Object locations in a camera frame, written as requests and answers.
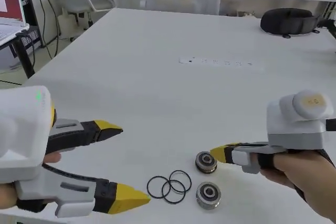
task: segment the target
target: black rubber o-ring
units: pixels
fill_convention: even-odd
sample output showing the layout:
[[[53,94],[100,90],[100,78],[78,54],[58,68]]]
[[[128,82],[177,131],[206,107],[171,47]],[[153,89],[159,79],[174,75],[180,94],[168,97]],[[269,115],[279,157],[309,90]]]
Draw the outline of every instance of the black rubber o-ring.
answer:
[[[190,181],[190,185],[189,185],[189,187],[188,187],[187,190],[185,189],[185,186],[183,186],[183,187],[184,187],[184,191],[177,190],[177,189],[175,189],[175,188],[173,187],[173,185],[170,183],[170,181],[173,181],[173,180],[174,180],[174,179],[171,180],[171,178],[172,178],[172,176],[174,175],[174,173],[183,173],[184,175],[186,175],[186,176],[188,177],[188,179],[189,179],[189,181]],[[188,191],[191,189],[192,182],[191,182],[191,178],[190,178],[190,176],[189,176],[188,173],[186,173],[186,172],[183,171],[183,170],[175,170],[175,171],[173,171],[172,173],[170,173],[170,175],[169,175],[169,185],[170,185],[170,187],[171,187],[175,192],[180,193],[180,194],[184,194],[184,193],[188,192]]]
[[[163,189],[164,189],[165,185],[166,185],[166,184],[169,184],[169,189],[170,189],[170,188],[172,188],[172,186],[171,186],[171,183],[172,183],[172,182],[174,182],[174,183],[179,183],[179,184],[183,187],[183,189],[184,189],[184,191],[183,191],[183,197],[182,197],[180,200],[178,200],[178,201],[170,201],[170,200],[168,200],[168,199],[166,198],[166,196],[169,194],[170,190],[169,190],[168,194],[166,194],[165,196],[163,195]],[[184,200],[184,197],[185,197],[185,195],[186,195],[186,189],[185,189],[185,186],[184,186],[180,181],[178,181],[178,180],[176,180],[176,179],[171,179],[171,180],[168,180],[167,182],[165,182],[165,183],[163,184],[163,186],[162,186],[162,188],[161,188],[161,194],[162,194],[162,198],[163,198],[166,202],[168,202],[168,203],[171,204],[171,205],[176,205],[176,204],[182,202],[182,200]]]
[[[166,182],[163,184],[162,188],[165,186],[165,184],[169,184],[169,190],[168,190],[168,193],[163,195],[162,193],[162,196],[155,196],[155,195],[152,195],[150,192],[149,192],[149,183],[153,180],[153,179],[156,179],[156,178],[163,178]],[[148,182],[147,182],[147,193],[154,199],[163,199],[164,197],[166,197],[170,191],[171,191],[172,187],[170,186],[170,183],[169,183],[169,180],[163,176],[154,176],[152,177]]]

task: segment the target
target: human hand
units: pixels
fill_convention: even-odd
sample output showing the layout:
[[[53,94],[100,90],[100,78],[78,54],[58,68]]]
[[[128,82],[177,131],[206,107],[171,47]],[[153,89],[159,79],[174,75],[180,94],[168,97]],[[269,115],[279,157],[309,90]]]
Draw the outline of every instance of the human hand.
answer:
[[[61,154],[50,153],[45,156],[44,163],[57,163],[61,159]],[[0,185],[0,209],[7,209],[16,205],[17,195],[13,184]]]
[[[304,192],[308,205],[319,215],[336,223],[336,169],[324,157],[307,151],[276,154],[274,166],[282,171],[262,170],[270,181]]]

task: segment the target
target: bearing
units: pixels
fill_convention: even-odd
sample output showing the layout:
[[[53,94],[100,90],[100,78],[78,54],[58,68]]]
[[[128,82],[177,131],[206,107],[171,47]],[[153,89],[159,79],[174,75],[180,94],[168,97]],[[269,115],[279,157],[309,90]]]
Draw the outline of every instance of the bearing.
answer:
[[[196,191],[196,201],[205,210],[212,210],[221,203],[222,194],[218,186],[211,182],[201,183]]]
[[[196,156],[195,165],[200,172],[210,174],[216,171],[217,160],[210,152],[200,152]]]

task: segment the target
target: table surface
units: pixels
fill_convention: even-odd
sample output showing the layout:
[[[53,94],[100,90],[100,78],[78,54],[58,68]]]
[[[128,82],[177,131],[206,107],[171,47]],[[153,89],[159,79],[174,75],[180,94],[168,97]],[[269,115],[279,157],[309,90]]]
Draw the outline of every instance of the table surface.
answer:
[[[124,128],[111,140],[64,153],[58,168],[142,191],[152,176],[169,176],[176,169],[192,178],[192,190],[179,205],[152,199],[122,214],[93,213],[73,223],[329,223],[295,191],[260,175],[225,164],[208,176],[195,168],[200,151],[267,140],[270,100],[308,88],[336,101],[333,37],[322,30],[284,39],[265,34],[259,22],[113,9],[26,82],[50,90],[59,118],[102,119]],[[262,67],[184,65],[180,57],[239,60]],[[332,158],[334,147],[327,143]],[[204,181],[222,191],[215,211],[202,210],[195,201],[196,188]],[[158,193],[161,185],[157,181],[151,190]],[[55,208],[51,204],[39,216],[52,219]]]
[[[24,30],[29,30],[28,24],[25,27],[17,27],[17,28],[0,24],[0,33],[6,34],[4,38],[0,39],[0,48],[3,48],[3,46],[7,46],[9,42],[11,42],[13,39],[16,38],[17,33]]]

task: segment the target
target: cable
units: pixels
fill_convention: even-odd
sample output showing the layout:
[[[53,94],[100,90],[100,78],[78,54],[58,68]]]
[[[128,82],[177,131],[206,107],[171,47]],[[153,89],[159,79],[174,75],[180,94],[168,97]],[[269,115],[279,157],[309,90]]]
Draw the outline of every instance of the cable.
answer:
[[[30,40],[30,44],[32,45],[32,49],[33,49],[33,63],[31,65],[34,68],[35,63],[36,63],[34,41],[33,41],[32,37],[30,36],[30,34],[27,34],[26,38],[28,38]]]
[[[46,11],[44,10],[44,7],[43,7],[43,3],[42,3],[42,0],[39,0],[40,1],[40,4],[41,4],[41,8],[42,8],[42,12],[43,12],[43,32],[42,32],[42,42],[43,44],[46,46],[47,48],[47,51],[48,51],[48,54],[49,54],[49,57],[50,59],[52,60],[52,56],[50,54],[50,51],[49,51],[49,48],[48,46],[46,45],[46,41],[44,40],[44,34],[45,34],[45,30],[46,30]]]
[[[22,84],[20,84],[20,83],[11,82],[11,81],[4,81],[4,80],[0,80],[0,82],[9,83],[9,84],[15,84],[15,85],[18,85],[18,86],[21,86],[21,85],[22,85]]]
[[[56,50],[55,50],[55,54],[54,54],[54,57],[57,56],[58,54],[58,47],[59,47],[59,24],[58,24],[58,18],[57,18],[57,14],[55,12],[55,9],[53,7],[53,4],[51,3],[50,0],[47,0],[53,13],[54,13],[54,16],[55,16],[55,22],[56,22],[56,31],[57,31],[57,37],[56,37]]]

